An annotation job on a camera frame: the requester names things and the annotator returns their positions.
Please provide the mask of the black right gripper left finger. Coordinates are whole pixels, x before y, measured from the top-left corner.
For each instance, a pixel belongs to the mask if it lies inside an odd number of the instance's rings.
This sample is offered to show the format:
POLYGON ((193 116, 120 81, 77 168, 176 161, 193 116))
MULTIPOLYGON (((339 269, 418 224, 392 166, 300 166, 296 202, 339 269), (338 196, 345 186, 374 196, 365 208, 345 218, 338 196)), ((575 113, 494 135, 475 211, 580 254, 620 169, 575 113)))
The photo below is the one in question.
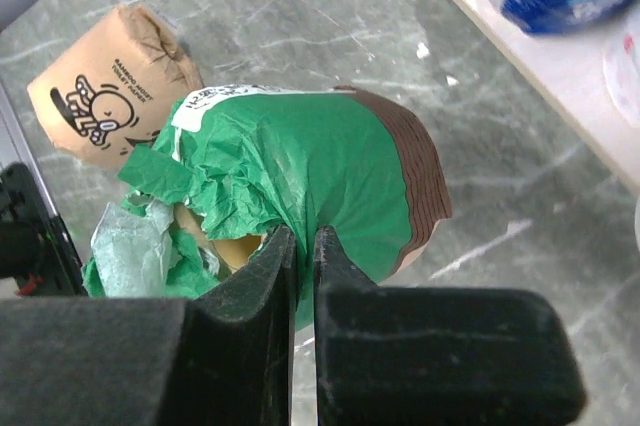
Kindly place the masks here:
POLYGON ((287 425, 296 239, 199 299, 1 304, 5 425, 287 425))

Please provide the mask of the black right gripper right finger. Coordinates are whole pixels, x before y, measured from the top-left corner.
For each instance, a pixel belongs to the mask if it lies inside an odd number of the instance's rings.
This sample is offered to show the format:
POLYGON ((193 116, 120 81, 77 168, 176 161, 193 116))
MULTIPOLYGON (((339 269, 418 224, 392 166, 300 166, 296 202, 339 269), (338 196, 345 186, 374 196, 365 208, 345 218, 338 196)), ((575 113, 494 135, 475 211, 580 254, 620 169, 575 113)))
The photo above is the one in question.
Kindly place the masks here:
POLYGON ((322 425, 568 425, 586 405, 554 307, 522 289, 379 286, 315 237, 322 425))

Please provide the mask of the green torn roll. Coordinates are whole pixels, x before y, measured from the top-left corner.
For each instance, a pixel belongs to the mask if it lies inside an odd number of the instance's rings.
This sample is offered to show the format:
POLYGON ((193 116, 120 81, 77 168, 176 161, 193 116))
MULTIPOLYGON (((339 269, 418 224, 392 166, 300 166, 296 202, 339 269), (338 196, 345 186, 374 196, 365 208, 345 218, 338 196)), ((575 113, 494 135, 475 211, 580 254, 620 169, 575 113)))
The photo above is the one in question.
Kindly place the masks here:
POLYGON ((225 85, 177 102, 150 146, 118 174, 129 192, 105 211, 131 234, 136 219, 183 206, 208 240, 297 242, 296 325, 313 320, 317 231, 379 282, 411 264, 452 214, 438 153, 422 122, 372 92, 225 85))

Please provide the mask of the white floral roll front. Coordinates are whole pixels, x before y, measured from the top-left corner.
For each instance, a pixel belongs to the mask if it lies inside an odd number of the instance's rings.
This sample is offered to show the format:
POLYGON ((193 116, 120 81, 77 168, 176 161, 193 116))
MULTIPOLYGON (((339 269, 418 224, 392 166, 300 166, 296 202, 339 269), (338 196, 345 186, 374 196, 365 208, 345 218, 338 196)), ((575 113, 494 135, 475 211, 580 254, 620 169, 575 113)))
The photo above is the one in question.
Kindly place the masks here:
POLYGON ((613 105, 639 127, 639 6, 630 9, 603 54, 603 74, 613 105))

